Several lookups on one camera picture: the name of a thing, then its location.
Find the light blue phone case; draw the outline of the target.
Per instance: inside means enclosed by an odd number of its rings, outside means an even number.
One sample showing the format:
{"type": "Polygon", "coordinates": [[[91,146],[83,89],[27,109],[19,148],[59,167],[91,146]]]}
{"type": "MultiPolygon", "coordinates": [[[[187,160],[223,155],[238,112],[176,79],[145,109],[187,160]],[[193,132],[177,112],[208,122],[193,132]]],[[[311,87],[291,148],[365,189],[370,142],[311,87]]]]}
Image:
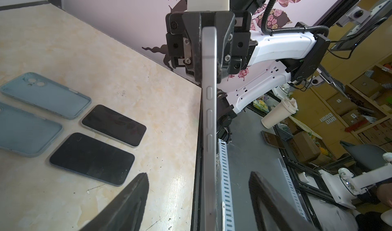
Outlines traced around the light blue phone case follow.
{"type": "Polygon", "coordinates": [[[91,98],[37,73],[25,73],[1,86],[1,93],[68,120],[79,117],[91,98]]]}
{"type": "Polygon", "coordinates": [[[63,126],[57,122],[1,103],[1,149],[37,157],[62,131],[63,126]]]}

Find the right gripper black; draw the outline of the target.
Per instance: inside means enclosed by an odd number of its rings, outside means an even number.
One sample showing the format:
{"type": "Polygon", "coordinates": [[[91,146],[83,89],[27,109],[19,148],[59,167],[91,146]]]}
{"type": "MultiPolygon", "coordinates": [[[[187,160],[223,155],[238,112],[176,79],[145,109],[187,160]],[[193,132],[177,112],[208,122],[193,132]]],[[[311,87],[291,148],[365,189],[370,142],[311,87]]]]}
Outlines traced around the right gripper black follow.
{"type": "Polygon", "coordinates": [[[250,12],[174,12],[165,21],[173,68],[184,68],[197,84],[214,68],[218,84],[247,68],[256,46],[250,12]]]}

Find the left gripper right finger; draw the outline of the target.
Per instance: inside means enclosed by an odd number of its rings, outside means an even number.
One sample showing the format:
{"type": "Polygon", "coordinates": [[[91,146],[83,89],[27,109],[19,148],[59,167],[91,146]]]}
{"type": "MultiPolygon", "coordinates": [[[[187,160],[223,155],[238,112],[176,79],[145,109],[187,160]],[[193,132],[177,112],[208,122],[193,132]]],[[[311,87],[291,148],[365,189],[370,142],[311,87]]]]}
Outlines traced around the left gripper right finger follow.
{"type": "Polygon", "coordinates": [[[262,212],[263,206],[281,231],[317,230],[259,172],[251,172],[249,191],[257,229],[259,231],[267,230],[267,222],[262,212]]]}

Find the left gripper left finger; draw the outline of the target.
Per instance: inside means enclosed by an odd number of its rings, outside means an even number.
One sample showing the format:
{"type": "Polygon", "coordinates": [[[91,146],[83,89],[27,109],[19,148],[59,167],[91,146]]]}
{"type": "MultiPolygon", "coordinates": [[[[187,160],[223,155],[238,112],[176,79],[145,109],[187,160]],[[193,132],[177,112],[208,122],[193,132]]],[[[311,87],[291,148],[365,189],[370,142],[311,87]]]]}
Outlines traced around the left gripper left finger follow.
{"type": "Polygon", "coordinates": [[[149,193],[146,173],[138,174],[83,231],[138,231],[149,193]]]}

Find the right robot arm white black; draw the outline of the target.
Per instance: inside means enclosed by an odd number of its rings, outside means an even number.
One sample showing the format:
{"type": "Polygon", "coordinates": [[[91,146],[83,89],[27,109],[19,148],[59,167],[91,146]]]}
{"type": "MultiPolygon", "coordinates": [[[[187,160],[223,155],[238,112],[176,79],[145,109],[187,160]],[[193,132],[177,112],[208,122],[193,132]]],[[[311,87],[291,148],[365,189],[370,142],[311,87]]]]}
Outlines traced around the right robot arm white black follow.
{"type": "Polygon", "coordinates": [[[298,83],[318,68],[330,41],[326,26],[297,23],[273,28],[277,0],[186,0],[186,10],[166,15],[168,56],[202,88],[203,136],[223,127],[262,94],[298,83]],[[270,66],[218,101],[217,85],[248,67],[270,66]]]}

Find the black smartphone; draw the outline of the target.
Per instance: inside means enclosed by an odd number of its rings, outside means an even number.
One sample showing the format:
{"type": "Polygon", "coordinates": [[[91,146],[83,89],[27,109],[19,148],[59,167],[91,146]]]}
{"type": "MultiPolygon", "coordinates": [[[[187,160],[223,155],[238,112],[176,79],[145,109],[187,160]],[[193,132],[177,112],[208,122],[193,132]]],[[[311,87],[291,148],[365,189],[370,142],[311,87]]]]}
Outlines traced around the black smartphone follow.
{"type": "Polygon", "coordinates": [[[204,27],[201,35],[203,99],[203,189],[206,231],[216,230],[216,99],[217,30],[204,27]]]}
{"type": "Polygon", "coordinates": [[[81,133],[71,134],[49,159],[53,166],[113,186],[124,184],[134,161],[133,154],[81,133]]]}
{"type": "Polygon", "coordinates": [[[81,124],[130,147],[138,147],[147,131],[146,126],[101,104],[85,115],[81,124]]]}

